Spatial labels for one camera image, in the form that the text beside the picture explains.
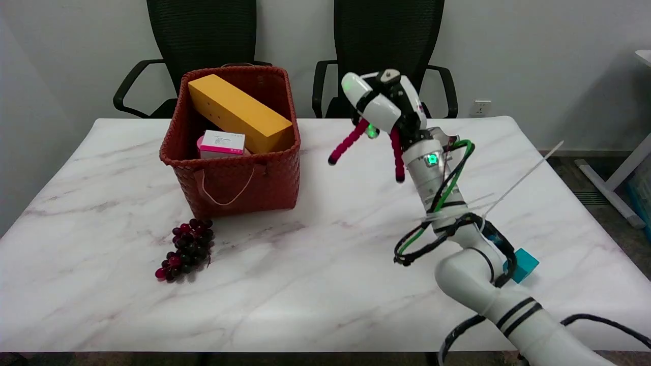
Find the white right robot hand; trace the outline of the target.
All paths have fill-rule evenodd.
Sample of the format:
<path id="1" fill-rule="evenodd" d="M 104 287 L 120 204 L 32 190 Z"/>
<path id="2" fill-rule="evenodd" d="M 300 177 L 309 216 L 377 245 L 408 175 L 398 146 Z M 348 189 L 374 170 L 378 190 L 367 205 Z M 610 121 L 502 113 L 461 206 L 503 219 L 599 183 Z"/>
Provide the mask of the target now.
<path id="1" fill-rule="evenodd" d="M 351 106 L 371 125 L 388 134 L 397 128 L 402 149 L 433 139 L 416 88 L 398 70 L 384 69 L 362 76 L 348 72 L 340 86 Z"/>

